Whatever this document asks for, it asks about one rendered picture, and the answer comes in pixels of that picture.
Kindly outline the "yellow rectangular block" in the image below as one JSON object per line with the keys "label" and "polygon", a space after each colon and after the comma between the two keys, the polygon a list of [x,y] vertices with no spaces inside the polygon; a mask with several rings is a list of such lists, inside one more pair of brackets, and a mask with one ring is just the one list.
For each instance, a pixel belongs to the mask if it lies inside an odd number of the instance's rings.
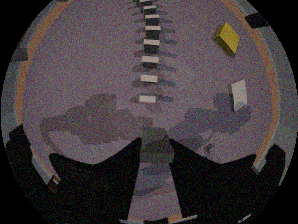
{"label": "yellow rectangular block", "polygon": [[227,55],[235,55],[235,49],[238,47],[239,36],[227,23],[221,24],[216,36],[214,36],[217,43],[225,49]]}

